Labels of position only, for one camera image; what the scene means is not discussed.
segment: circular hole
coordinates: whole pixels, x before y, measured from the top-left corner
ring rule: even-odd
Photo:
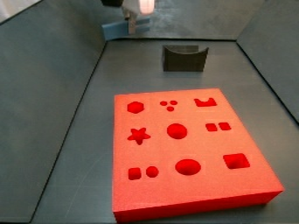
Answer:
[[[172,104],[172,105],[176,105],[176,104],[178,104],[178,101],[171,101],[171,104]]]
[[[202,169],[202,165],[192,159],[183,159],[175,165],[175,170],[186,176],[196,174]]]
[[[150,166],[147,169],[146,169],[146,175],[150,177],[150,178],[155,178],[159,174],[159,171],[158,171],[158,168],[155,166]]]
[[[174,111],[174,107],[167,107],[167,110],[168,110],[170,112],[172,112],[172,111]]]
[[[167,134],[174,139],[183,139],[187,136],[187,129],[182,124],[174,123],[167,128]]]
[[[167,105],[167,101],[160,101],[160,105],[166,106]]]

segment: gray floor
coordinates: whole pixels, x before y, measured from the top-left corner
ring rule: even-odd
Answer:
[[[270,0],[238,43],[299,122],[299,1]]]
[[[210,47],[203,73],[164,73],[163,45]],[[284,185],[267,206],[144,223],[299,222],[299,128],[235,42],[108,42],[32,223],[114,223],[114,95],[220,88]]]

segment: red foam block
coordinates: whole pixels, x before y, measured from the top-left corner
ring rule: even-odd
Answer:
[[[264,204],[284,190],[219,89],[115,100],[118,222]]]

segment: gray wall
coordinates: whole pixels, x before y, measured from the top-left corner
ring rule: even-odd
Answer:
[[[0,26],[0,222],[32,218],[106,44],[99,7],[42,1]]]
[[[299,122],[299,1],[268,0],[238,43]]]

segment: small circular hole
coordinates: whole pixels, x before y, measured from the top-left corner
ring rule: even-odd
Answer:
[[[172,111],[174,111],[174,107],[167,107],[167,110],[168,110],[170,112],[172,112]]]
[[[159,170],[155,166],[150,166],[147,169],[146,169],[146,175],[150,177],[150,178],[155,178],[159,174]]]
[[[160,101],[160,105],[166,106],[167,105],[167,101]]]
[[[176,104],[178,104],[178,101],[171,101],[171,104],[172,104],[172,105],[176,105]]]

